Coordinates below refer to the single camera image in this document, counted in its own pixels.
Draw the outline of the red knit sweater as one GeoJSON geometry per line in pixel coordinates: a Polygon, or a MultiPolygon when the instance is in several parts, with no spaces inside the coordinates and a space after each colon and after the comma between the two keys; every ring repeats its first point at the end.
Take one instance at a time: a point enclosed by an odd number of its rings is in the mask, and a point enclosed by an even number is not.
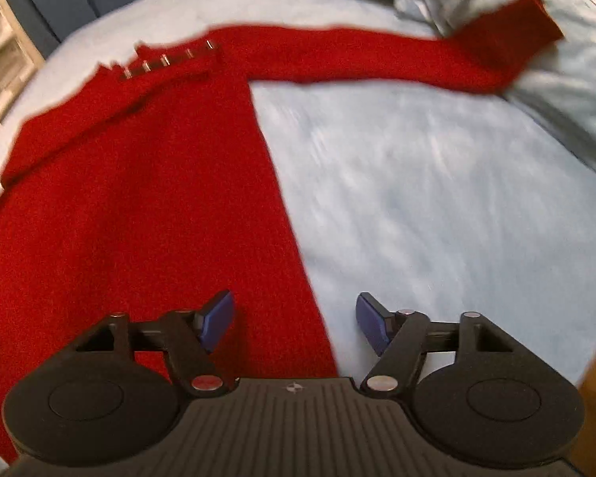
{"type": "Polygon", "coordinates": [[[1,174],[0,456],[8,391],[115,312],[149,320],[236,295],[218,366],[329,378],[333,349],[251,83],[403,80],[496,94],[444,39],[355,28],[213,28],[102,66],[25,122],[1,174]]]}

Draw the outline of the light blue bed sheet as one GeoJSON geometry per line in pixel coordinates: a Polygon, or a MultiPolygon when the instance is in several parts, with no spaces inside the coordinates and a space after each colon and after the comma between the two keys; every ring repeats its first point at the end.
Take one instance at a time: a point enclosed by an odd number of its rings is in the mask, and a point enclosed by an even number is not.
{"type": "MultiPolygon", "coordinates": [[[[48,58],[0,131],[0,178],[23,124],[100,67],[231,25],[441,39],[370,0],[139,0],[48,58]]],[[[403,80],[255,81],[251,92],[336,376],[360,379],[375,361],[355,320],[366,291],[437,320],[481,311],[581,378],[596,353],[596,173],[528,112],[501,91],[403,80]]]]}

